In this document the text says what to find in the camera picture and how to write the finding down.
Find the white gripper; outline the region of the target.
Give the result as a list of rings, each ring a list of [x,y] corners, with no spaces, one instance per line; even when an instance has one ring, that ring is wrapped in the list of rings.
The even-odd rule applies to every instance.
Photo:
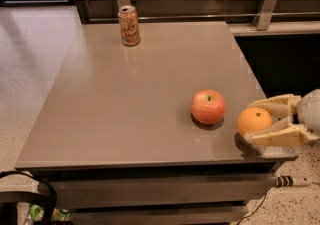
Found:
[[[260,99],[250,103],[249,107],[264,109],[281,119],[266,129],[246,133],[243,138],[252,145],[298,147],[320,139],[320,89],[311,91],[303,98],[284,94]],[[300,124],[294,124],[287,118],[296,113]]]

